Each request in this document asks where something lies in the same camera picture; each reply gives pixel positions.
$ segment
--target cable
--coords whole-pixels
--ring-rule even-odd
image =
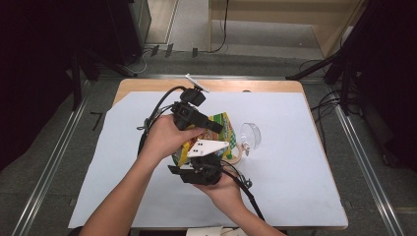
[[[236,173],[236,175],[239,177],[239,180],[244,183],[245,181],[242,178],[242,175],[240,174],[239,170],[237,170],[232,164],[230,164],[229,162],[225,161],[225,160],[220,160],[221,162],[225,163],[228,167],[231,167],[233,172]]]
[[[339,105],[339,104],[340,104],[340,102],[331,103],[332,106],[328,106],[324,111],[322,111],[320,117],[317,120],[315,120],[315,123],[317,124],[321,119],[323,119],[325,116],[329,115],[334,110],[334,108],[336,108],[336,106]]]
[[[140,143],[139,143],[139,148],[138,148],[138,154],[139,154],[139,152],[141,152],[141,150],[142,150],[142,148],[144,147],[144,144],[145,144],[145,140],[147,139],[147,136],[148,136],[148,132],[149,132],[149,130],[150,130],[150,128],[152,127],[152,125],[153,125],[153,122],[155,121],[155,115],[156,115],[156,112],[157,112],[157,110],[159,109],[159,106],[162,104],[162,102],[165,100],[165,98],[169,95],[169,94],[171,94],[173,91],[175,91],[175,90],[177,90],[177,89],[181,89],[181,90],[185,90],[186,88],[185,87],[183,87],[183,86],[178,86],[178,87],[174,87],[174,88],[172,88],[172,89],[170,89],[161,99],[160,99],[160,101],[159,101],[159,103],[156,105],[156,107],[155,107],[155,109],[153,110],[153,112],[152,112],[152,114],[150,115],[150,117],[149,118],[147,118],[146,120],[145,120],[145,124],[144,124],[144,127],[141,127],[141,128],[143,128],[143,129],[145,129],[144,130],[144,133],[142,134],[142,136],[141,136],[141,141],[140,141]]]
[[[317,108],[319,108],[319,106],[328,105],[329,103],[335,102],[335,101],[337,101],[337,100],[340,100],[340,98],[333,98],[333,99],[330,99],[330,100],[328,100],[328,101],[326,101],[326,102],[322,103],[321,105],[317,105],[317,106],[314,106],[314,107],[310,108],[310,111],[314,111],[314,110],[316,110]]]
[[[223,29],[223,26],[221,25],[221,22],[222,22],[222,20],[219,21],[219,23],[220,23],[220,29],[221,29],[221,31],[223,32],[223,35],[224,35],[225,34],[225,31]],[[227,50],[229,50],[229,45],[227,43],[225,43],[225,44],[226,44],[226,49],[221,54],[224,54],[224,53],[226,53]]]
[[[327,148],[327,144],[326,144],[326,134],[325,134],[325,129],[323,128],[323,122],[321,119],[321,111],[320,108],[323,105],[323,102],[325,101],[326,97],[330,96],[331,94],[335,93],[335,92],[339,92],[340,90],[333,90],[331,92],[329,92],[328,94],[326,94],[319,102],[319,105],[317,106],[317,115],[318,115],[318,119],[319,119],[319,128],[322,134],[322,144],[323,144],[323,149],[325,151],[325,153],[328,153],[328,148]]]
[[[228,9],[229,9],[229,0],[226,1],[226,12],[224,13],[223,42],[221,43],[220,47],[218,47],[214,51],[210,51],[209,53],[218,52],[223,47],[224,42],[226,41],[226,37],[227,37],[226,26],[227,26],[227,12],[228,12]]]
[[[212,165],[208,165],[208,164],[199,164],[198,166],[195,166],[195,167],[196,168],[205,167],[205,168],[219,170],[219,171],[223,172],[224,174],[226,174],[227,176],[229,176],[230,178],[232,178],[233,181],[237,184],[237,186],[239,186],[239,188],[246,194],[246,196],[249,199],[249,202],[251,202],[251,205],[254,208],[255,212],[257,213],[258,217],[261,220],[265,221],[264,216],[262,215],[261,210],[258,207],[257,202],[255,201],[255,197],[251,194],[251,192],[248,190],[248,188],[246,188],[245,184],[243,184],[236,176],[232,175],[230,172],[228,172],[227,170],[224,170],[223,168],[218,168],[216,166],[212,166]]]
[[[157,114],[157,116],[154,119],[157,120],[157,118],[159,118],[160,115],[162,115],[166,110],[168,110],[171,107],[172,105],[167,105],[165,107],[160,108],[160,112]]]
[[[124,69],[126,69],[126,70],[128,70],[129,72],[133,73],[133,76],[134,76],[134,77],[136,77],[138,74],[140,74],[140,73],[144,72],[144,71],[147,69],[148,64],[147,64],[147,61],[145,60],[145,55],[147,55],[147,54],[148,54],[148,53],[150,53],[150,52],[151,52],[151,51],[146,51],[146,52],[144,52],[144,53],[142,54],[142,60],[144,61],[145,66],[144,66],[144,68],[143,68],[141,71],[133,71],[133,70],[129,69],[129,68],[128,68],[128,67],[126,67],[126,66],[124,66],[123,68],[124,68]]]

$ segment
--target human hand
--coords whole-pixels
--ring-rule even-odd
[[[215,185],[194,186],[207,194],[214,205],[229,217],[232,212],[246,209],[243,204],[239,186],[237,186],[231,177],[224,173],[222,173],[220,180]]]
[[[203,128],[179,131],[173,115],[161,115],[150,128],[141,153],[161,161],[203,131]]]

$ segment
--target white paper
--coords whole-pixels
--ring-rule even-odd
[[[221,233],[221,236],[248,236],[241,228]]]
[[[223,227],[189,228],[186,236],[221,236]]]
[[[174,92],[163,103],[179,100]],[[108,111],[69,227],[84,225],[135,161],[142,126],[164,92],[131,92]],[[255,123],[262,142],[238,169],[273,226],[346,227],[327,159],[301,92],[211,92],[199,107],[207,116],[227,112],[238,142],[240,126]],[[165,158],[154,170],[133,227],[236,226],[211,200],[172,175]],[[243,195],[248,209],[252,206]]]

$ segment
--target bag of chips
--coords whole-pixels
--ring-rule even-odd
[[[221,130],[219,134],[211,130],[205,130],[199,136],[191,139],[190,141],[182,145],[180,149],[178,149],[174,154],[172,154],[172,159],[174,160],[174,163],[178,167],[181,167],[183,164],[188,163],[190,161],[189,158],[187,157],[187,152],[193,147],[194,143],[197,140],[213,140],[213,141],[229,142],[229,147],[218,150],[215,152],[215,154],[221,157],[225,161],[236,162],[235,158],[237,157],[234,156],[232,153],[232,150],[236,147],[236,135],[235,135],[232,124],[230,123],[230,120],[226,112],[210,116],[209,119],[211,121],[214,121],[222,125],[223,129]],[[195,126],[192,125],[192,126],[187,127],[187,129],[193,129],[194,127]]]

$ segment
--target person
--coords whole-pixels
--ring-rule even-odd
[[[203,130],[179,131],[173,115],[160,116],[150,128],[144,147],[130,170],[89,217],[80,235],[128,235],[155,167]],[[284,235],[245,207],[239,187],[229,176],[223,174],[215,185],[195,187],[207,194],[247,235]]]

